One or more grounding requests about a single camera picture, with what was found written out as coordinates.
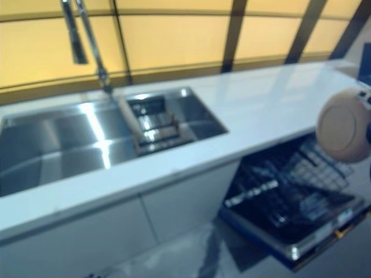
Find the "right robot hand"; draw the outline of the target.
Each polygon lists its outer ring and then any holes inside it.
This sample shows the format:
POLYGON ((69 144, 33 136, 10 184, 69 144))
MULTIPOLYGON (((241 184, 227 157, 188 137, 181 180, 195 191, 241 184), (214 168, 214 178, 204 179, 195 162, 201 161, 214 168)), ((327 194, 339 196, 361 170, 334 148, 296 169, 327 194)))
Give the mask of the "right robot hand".
POLYGON ((361 123, 362 123, 362 133, 364 144, 367 149, 367 158, 370 158, 370 92, 361 90, 358 95, 358 100, 361 103, 362 114, 361 114, 361 123))

